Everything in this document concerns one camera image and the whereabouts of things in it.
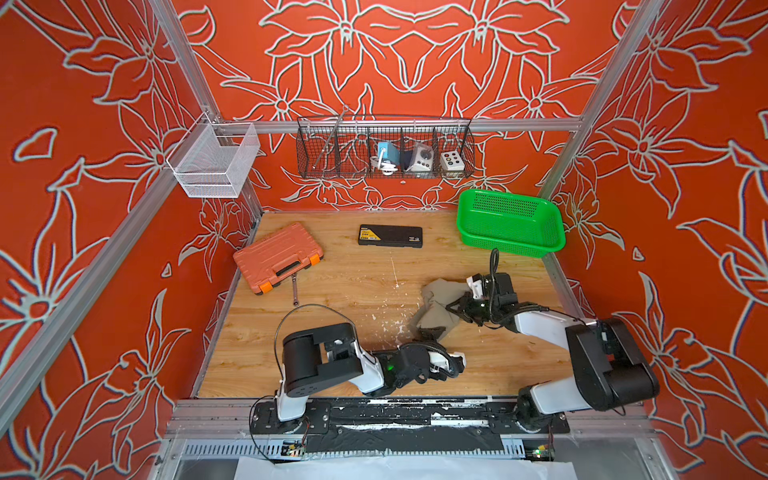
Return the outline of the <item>white dial box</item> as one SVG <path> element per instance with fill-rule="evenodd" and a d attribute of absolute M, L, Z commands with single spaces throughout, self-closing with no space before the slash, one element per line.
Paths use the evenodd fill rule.
<path fill-rule="evenodd" d="M 434 163 L 434 150 L 432 147 L 416 143 L 410 152 L 408 160 L 404 162 L 407 173 L 428 173 L 432 171 Z"/>

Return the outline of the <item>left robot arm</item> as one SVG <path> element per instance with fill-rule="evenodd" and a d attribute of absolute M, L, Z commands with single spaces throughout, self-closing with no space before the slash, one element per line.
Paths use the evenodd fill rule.
<path fill-rule="evenodd" d="M 450 353 L 433 340 L 369 352 L 360 345 L 350 323 L 295 332 L 283 340 L 277 418 L 288 422 L 303 417 L 310 396 L 343 383 L 377 398 L 412 382 L 454 379 L 465 368 L 464 354 Z"/>

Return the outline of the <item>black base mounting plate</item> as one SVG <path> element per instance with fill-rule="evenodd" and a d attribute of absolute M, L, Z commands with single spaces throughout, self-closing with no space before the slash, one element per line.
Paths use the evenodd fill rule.
<path fill-rule="evenodd" d="M 534 432 L 515 419 L 513 397 L 312 398 L 295 420 L 281 421 L 273 400 L 248 419 L 252 440 L 273 458 L 354 455 L 499 456 L 550 460 L 554 438 L 570 426 L 563 413 Z"/>

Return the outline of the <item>white button box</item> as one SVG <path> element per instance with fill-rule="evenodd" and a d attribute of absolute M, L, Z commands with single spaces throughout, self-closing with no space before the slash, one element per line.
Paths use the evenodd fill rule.
<path fill-rule="evenodd" d="M 445 178 L 462 178 L 465 163 L 458 150 L 444 151 L 440 154 L 441 171 Z"/>

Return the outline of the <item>black flat case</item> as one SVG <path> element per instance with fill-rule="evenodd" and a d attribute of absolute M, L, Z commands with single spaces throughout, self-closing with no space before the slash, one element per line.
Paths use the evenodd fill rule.
<path fill-rule="evenodd" d="M 361 224 L 357 236 L 361 246 L 423 247 L 423 229 L 417 226 Z"/>

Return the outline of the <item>clear plastic wall bin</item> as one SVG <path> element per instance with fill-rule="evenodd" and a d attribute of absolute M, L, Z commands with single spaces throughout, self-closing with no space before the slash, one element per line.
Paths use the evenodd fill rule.
<path fill-rule="evenodd" d="M 167 163 L 189 198 L 237 198 L 260 151 L 260 140 L 249 126 L 236 144 L 223 144 L 210 124 L 195 126 Z"/>

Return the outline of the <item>green plastic basket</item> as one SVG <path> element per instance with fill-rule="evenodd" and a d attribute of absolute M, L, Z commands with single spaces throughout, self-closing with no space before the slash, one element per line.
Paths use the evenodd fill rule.
<path fill-rule="evenodd" d="M 552 202 L 500 191 L 461 193 L 456 225 L 462 242 L 474 248 L 542 258 L 562 250 L 562 216 Z"/>

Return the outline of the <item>orange tool case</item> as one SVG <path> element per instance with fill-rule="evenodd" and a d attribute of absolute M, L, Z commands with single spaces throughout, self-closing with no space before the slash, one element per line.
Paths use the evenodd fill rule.
<path fill-rule="evenodd" d="M 317 265 L 324 250 L 301 223 L 294 222 L 235 252 L 233 258 L 251 291 L 262 295 Z"/>

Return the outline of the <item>blue white device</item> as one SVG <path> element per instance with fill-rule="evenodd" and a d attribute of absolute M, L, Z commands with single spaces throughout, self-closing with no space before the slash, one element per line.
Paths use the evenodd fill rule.
<path fill-rule="evenodd" d="M 374 171 L 391 176 L 400 168 L 400 152 L 392 142 L 378 142 L 369 163 Z"/>

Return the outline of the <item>khaki skirt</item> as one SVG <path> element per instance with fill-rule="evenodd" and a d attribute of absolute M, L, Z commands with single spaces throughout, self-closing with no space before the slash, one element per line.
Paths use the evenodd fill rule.
<path fill-rule="evenodd" d="M 437 279 L 421 289 L 423 305 L 411 319 L 411 330 L 418 340 L 439 342 L 455 327 L 463 323 L 456 314 L 446 309 L 459 300 L 470 288 L 465 282 Z"/>

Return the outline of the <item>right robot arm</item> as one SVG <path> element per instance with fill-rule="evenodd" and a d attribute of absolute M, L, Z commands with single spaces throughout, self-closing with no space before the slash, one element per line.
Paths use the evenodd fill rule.
<path fill-rule="evenodd" d="M 507 274 L 475 275 L 467 283 L 469 291 L 448 303 L 448 312 L 535 337 L 570 356 L 570 377 L 519 391 L 513 417 L 524 431 L 536 433 L 561 413 L 617 410 L 659 394 L 657 376 L 622 320 L 587 320 L 521 302 Z"/>

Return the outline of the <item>small metal wrench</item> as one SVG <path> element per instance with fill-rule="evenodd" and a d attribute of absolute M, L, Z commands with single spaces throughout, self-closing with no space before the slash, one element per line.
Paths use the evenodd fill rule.
<path fill-rule="evenodd" d="M 293 274 L 291 276 L 291 282 L 292 282 L 293 306 L 294 307 L 298 307 L 300 305 L 300 302 L 299 302 L 299 294 L 298 294 L 298 278 L 297 278 L 297 274 Z"/>

